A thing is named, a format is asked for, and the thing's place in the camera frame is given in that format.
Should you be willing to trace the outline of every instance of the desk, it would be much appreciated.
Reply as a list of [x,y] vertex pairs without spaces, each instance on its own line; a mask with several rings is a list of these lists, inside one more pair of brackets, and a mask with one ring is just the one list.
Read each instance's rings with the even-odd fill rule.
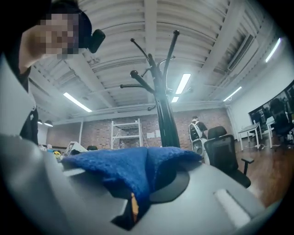
[[247,138],[248,138],[248,142],[250,142],[249,139],[249,131],[255,130],[255,136],[256,136],[256,142],[257,142],[257,149],[259,148],[259,140],[258,140],[258,135],[257,135],[257,128],[259,127],[259,132],[260,132],[260,138],[262,139],[262,133],[261,133],[261,128],[260,128],[260,123],[256,123],[253,124],[251,126],[247,126],[245,128],[243,128],[242,130],[240,130],[239,136],[240,136],[240,143],[241,143],[241,150],[243,151],[243,144],[242,144],[242,137],[241,137],[241,133],[247,132]]
[[272,148],[272,142],[271,142],[271,139],[272,139],[272,131],[271,131],[271,125],[275,123],[275,119],[273,116],[269,117],[267,120],[266,120],[266,125],[267,125],[267,130],[268,130],[268,138],[270,139],[270,147]]

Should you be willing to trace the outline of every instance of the air vent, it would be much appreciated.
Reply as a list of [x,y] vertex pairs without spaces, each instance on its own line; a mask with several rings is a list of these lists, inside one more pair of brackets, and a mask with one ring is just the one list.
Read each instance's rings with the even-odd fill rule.
[[228,65],[228,70],[231,71],[231,77],[235,74],[239,74],[245,68],[247,63],[257,51],[258,47],[259,45],[257,43],[257,40],[254,38],[254,36],[249,34]]

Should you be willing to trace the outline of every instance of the wooden floor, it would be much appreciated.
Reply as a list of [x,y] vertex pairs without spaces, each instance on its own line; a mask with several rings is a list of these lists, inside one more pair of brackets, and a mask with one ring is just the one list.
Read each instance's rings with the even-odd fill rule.
[[[243,172],[244,162],[241,158],[251,157],[254,162],[248,166],[247,176],[251,180],[248,188],[267,207],[272,203],[282,199],[288,190],[294,175],[294,150],[287,149],[283,155],[281,148],[274,151],[274,147],[269,147],[267,135],[263,136],[260,144],[264,144],[264,149],[249,148],[256,145],[253,138],[250,143],[243,139],[244,151],[241,151],[240,142],[235,143],[239,170]],[[273,145],[278,145],[278,140],[272,138]]]

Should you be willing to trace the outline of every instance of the white ceiling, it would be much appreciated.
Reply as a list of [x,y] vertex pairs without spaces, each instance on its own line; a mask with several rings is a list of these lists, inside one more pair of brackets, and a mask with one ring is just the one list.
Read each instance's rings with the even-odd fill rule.
[[[240,85],[246,86],[263,67],[261,58],[271,48],[276,28],[255,2],[245,0],[80,0],[79,5],[106,39],[97,53],[84,50],[72,59],[57,57],[35,64],[30,74],[31,90],[40,118],[55,124],[144,115],[153,103],[136,84],[132,70],[148,68],[136,42],[158,62],[167,56],[173,31],[180,36],[170,62],[168,86],[176,89],[183,73],[191,73],[186,89],[194,92],[180,97],[174,111],[222,106],[222,99]],[[252,34],[259,49],[237,76],[227,75],[228,63],[242,41]],[[144,79],[152,85],[151,74]],[[93,110],[79,108],[63,93],[68,92]]]

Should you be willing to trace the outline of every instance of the blue fleece cloth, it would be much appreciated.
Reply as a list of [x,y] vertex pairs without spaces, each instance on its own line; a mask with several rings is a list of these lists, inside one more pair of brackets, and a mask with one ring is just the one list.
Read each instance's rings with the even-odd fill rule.
[[122,180],[140,204],[154,192],[160,165],[171,160],[200,161],[201,156],[176,147],[138,147],[88,151],[65,157],[62,161],[86,171],[102,173],[104,183]]

